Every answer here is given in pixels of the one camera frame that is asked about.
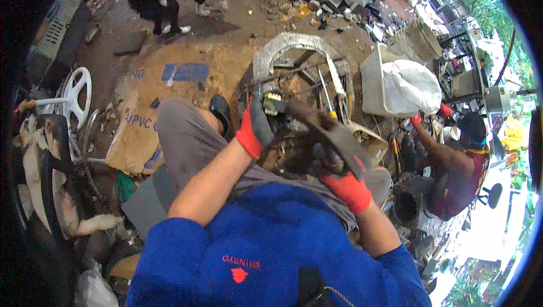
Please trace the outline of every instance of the blue shirt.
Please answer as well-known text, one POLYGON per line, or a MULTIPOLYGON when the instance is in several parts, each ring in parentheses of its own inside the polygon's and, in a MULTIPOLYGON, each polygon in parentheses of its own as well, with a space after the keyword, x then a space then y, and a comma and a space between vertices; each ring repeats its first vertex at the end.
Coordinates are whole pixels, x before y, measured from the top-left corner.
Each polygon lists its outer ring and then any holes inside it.
POLYGON ((375 260, 314 193, 278 183, 247 190, 206 228, 153 227, 127 306, 292 306, 300 269, 318 270, 334 306, 431 306, 404 246, 375 260))

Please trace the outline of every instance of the glove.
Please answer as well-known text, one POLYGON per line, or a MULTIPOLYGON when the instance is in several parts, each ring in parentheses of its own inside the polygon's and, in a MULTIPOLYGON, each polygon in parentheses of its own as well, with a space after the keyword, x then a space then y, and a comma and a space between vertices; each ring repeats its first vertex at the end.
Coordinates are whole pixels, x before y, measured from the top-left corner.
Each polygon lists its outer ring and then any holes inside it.
POLYGON ((439 117, 443 117, 443 118, 446 118, 446 117, 449 117, 451 116, 451 113, 452 113, 452 110, 450 107, 447 107, 446 105, 444 105, 443 103, 439 106, 439 110, 438 112, 436 113, 436 115, 438 115, 439 117))
POLYGON ((419 112, 417 112, 417 117, 410 117, 410 119, 411 119, 411 123, 413 125, 421 123, 421 118, 420 118, 420 113, 419 112))
POLYGON ((321 173, 319 180, 326 186, 337 198, 345 202, 353 214, 364 211, 371 202, 371 192, 366 188, 364 180, 357 181, 352 172, 346 176, 338 178, 334 175, 321 173))
POLYGON ((268 124, 268 118, 262 109, 264 91, 262 84, 255 85, 249 105, 241 118, 241 128, 236 132, 236 137, 241 146, 257 159, 260 153, 271 143, 274 134, 268 124))

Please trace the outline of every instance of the maroon jersey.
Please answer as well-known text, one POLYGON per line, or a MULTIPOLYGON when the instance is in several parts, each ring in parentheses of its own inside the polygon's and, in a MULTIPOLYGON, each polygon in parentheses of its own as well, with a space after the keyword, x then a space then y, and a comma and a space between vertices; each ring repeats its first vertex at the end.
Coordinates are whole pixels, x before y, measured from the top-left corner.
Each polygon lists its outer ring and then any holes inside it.
POLYGON ((471 178, 467 179, 462 175, 449 173, 443 197, 434 199, 429 210, 432 214, 445 221, 452 216, 458 215, 464 210, 479 194, 483 184, 488 164, 490 162, 490 150, 467 149, 464 153, 469 156, 475 164, 475 171, 471 178))

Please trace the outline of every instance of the person in maroon shirt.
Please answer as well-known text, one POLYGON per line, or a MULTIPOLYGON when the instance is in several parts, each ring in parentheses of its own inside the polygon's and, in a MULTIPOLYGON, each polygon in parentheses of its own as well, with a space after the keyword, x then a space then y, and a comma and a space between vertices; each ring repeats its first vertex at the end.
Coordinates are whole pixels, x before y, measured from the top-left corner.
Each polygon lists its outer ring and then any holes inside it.
MULTIPOLYGON (((447 114, 450 109, 442 105, 438 115, 447 114)), ((486 176, 490 150, 483 117, 473 112, 459 120, 460 140, 454 148, 436 142, 424 129, 419 113, 411 122, 428 152, 427 164, 432 166, 434 183, 425 193, 426 210, 448 221, 473 202, 486 176)))

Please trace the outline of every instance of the yellow chain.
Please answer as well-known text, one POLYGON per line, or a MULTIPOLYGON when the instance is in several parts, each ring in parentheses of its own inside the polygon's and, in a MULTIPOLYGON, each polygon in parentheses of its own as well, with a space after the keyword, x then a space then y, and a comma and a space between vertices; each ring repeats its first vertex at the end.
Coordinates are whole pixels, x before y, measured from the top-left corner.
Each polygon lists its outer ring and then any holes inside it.
POLYGON ((343 299, 343 301, 345 301, 350 307, 355 307, 349 300, 347 300, 346 297, 343 296, 343 294, 341 294, 340 292, 338 292, 334 287, 330 287, 330 286, 325 286, 324 289, 329 289, 331 290, 332 292, 336 293, 337 295, 339 295, 339 297, 341 297, 343 299))

